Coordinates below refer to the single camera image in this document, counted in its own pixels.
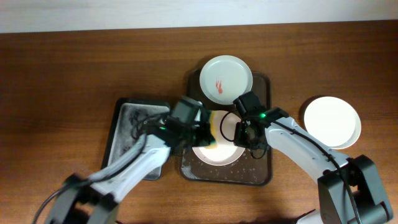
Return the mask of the pink plate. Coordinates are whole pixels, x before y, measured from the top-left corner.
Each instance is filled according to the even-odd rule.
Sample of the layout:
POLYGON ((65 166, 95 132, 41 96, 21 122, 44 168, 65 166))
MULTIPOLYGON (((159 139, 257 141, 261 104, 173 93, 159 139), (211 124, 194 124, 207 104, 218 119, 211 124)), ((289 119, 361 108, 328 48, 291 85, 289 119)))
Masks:
POLYGON ((218 110, 215 114, 216 142, 215 149, 205 149, 205 147, 193 147, 195 155, 203 162, 212 166, 225 166, 233 163, 245 151, 245 148, 235 146, 233 142, 227 141, 220 132, 220 124, 227 111, 218 110))

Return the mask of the yellow green sponge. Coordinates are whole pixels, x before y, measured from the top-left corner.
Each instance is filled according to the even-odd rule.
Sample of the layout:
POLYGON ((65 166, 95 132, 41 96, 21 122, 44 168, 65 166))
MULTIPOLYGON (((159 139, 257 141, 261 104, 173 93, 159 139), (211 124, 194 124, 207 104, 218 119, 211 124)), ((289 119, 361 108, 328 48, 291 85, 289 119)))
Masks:
POLYGON ((210 133, 213 136, 213 140, 210 141, 210 144, 205 146, 205 149, 215 149, 217 147, 217 142, 216 142, 216 124, 215 124, 215 114, 216 111, 211 111, 210 113, 210 118, 209 118, 209 124, 210 124, 210 133))

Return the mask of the cream white plate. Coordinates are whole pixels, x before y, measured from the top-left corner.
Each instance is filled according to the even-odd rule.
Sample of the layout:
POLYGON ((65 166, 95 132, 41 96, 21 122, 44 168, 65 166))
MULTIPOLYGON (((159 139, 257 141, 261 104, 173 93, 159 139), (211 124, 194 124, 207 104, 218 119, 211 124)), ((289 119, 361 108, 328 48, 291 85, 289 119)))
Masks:
POLYGON ((307 132, 336 150, 351 147, 361 135, 361 120, 345 100, 322 96, 312 100, 303 112, 307 132))

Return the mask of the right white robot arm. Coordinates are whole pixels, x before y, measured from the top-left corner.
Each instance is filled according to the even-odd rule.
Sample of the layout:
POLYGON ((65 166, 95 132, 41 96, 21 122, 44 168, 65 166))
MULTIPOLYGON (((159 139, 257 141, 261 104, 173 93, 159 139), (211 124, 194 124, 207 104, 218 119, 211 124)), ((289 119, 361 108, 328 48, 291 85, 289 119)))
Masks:
POLYGON ((351 158, 321 143, 285 111, 262 106, 238 111, 235 144, 273 148, 304 170, 318 186, 320 208, 297 223, 387 223, 393 211, 375 163, 351 158))

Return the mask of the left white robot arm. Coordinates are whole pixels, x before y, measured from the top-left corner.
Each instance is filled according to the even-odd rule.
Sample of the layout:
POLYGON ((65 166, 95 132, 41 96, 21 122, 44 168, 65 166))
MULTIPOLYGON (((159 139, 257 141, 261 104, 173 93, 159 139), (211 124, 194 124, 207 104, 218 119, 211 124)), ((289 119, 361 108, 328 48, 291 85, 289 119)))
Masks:
POLYGON ((148 173, 167 161, 172 148, 215 142, 210 117, 209 110, 183 106, 138 121, 141 135, 130 150, 85 179, 71 175, 46 199, 55 201, 46 223, 116 223, 120 203, 148 173))

